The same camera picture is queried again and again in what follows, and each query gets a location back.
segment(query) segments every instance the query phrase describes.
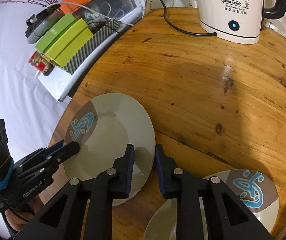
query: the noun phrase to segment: blue pattern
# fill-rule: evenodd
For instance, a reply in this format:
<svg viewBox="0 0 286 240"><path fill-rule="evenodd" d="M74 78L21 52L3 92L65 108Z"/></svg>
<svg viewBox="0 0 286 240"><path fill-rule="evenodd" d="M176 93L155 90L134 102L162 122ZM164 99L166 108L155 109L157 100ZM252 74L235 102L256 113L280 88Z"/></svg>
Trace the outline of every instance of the blue pattern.
<svg viewBox="0 0 286 240"><path fill-rule="evenodd" d="M244 171L243 176L248 177L250 174L249 171ZM263 205L263 192L261 187L255 182L257 180L258 183L263 182L264 176L260 172L256 172L250 179L242 179L237 178L233 181L233 184L244 190L243 193L240 194L241 198L244 198L249 194L250 198L253 200L245 200L241 199L241 201L248 207L248 208L260 208Z"/></svg>
<svg viewBox="0 0 286 240"><path fill-rule="evenodd" d="M88 113L85 116L83 116L79 122L77 121L77 119L71 122L74 132L70 131L70 135L73 136L72 137L73 141L75 141L79 137L80 133L85 134L90 130L93 124L93 118L94 118L93 113Z"/></svg>

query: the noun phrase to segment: ceramic plate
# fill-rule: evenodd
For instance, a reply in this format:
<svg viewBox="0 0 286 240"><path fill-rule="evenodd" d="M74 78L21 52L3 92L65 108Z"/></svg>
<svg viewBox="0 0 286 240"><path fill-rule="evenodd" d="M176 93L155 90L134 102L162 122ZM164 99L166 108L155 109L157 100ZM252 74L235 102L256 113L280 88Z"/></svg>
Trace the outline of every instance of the ceramic plate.
<svg viewBox="0 0 286 240"><path fill-rule="evenodd" d="M143 187L150 175L155 134L152 122L134 98L108 93L93 98L74 116L64 142L77 141L80 152L64 162L68 179L87 180L111 168L116 158L124 156L127 144L135 149L130 198ZM115 199L113 205L126 200Z"/></svg>
<svg viewBox="0 0 286 240"><path fill-rule="evenodd" d="M231 170L219 172L204 179L212 176L219 177L236 195L239 195L243 203L271 232L278 214L279 198L274 183L267 176L256 171ZM175 240L176 204L176 199L169 199L156 211L147 225L144 240ZM208 240L202 198L200 198L200 206L204 239Z"/></svg>

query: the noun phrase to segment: blue rubber band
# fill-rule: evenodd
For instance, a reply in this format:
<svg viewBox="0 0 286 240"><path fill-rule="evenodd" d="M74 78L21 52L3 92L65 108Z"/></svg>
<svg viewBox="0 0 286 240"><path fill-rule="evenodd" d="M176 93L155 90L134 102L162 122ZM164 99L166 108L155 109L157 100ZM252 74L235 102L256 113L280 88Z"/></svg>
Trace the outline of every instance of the blue rubber band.
<svg viewBox="0 0 286 240"><path fill-rule="evenodd" d="M13 161L13 158L11 158L11 164L10 164L9 170L6 176L4 177L3 181L0 182L0 190L5 189L7 187L8 182L12 175L13 166L14 166L14 161Z"/></svg>

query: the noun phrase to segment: wooden table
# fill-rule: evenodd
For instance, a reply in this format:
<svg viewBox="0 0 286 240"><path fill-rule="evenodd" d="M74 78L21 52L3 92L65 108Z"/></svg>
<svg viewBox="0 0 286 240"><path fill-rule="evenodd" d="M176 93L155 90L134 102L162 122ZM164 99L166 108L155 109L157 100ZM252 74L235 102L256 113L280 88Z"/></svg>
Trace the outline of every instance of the wooden table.
<svg viewBox="0 0 286 240"><path fill-rule="evenodd" d="M179 27L204 32L197 9L169 12ZM165 23L163 10L155 10L93 66L51 144L64 138L82 105L109 92L139 101L151 117L156 142L179 167L196 176L229 169L268 175L280 198L273 236L286 226L285 38L266 27L254 45L186 36ZM56 176L58 189L66 178L59 172ZM113 239L142 239L147 223L164 202L154 167L143 189L114 208Z"/></svg>

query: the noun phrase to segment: kettle blue indicator light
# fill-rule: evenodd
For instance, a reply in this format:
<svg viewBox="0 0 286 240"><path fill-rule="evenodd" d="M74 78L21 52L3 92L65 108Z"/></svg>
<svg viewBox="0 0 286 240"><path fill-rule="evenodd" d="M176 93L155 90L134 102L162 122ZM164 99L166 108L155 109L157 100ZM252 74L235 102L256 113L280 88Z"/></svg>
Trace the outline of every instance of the kettle blue indicator light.
<svg viewBox="0 0 286 240"><path fill-rule="evenodd" d="M228 23L228 26L230 27L230 29L234 32L239 30L239 23L237 21L230 21Z"/></svg>

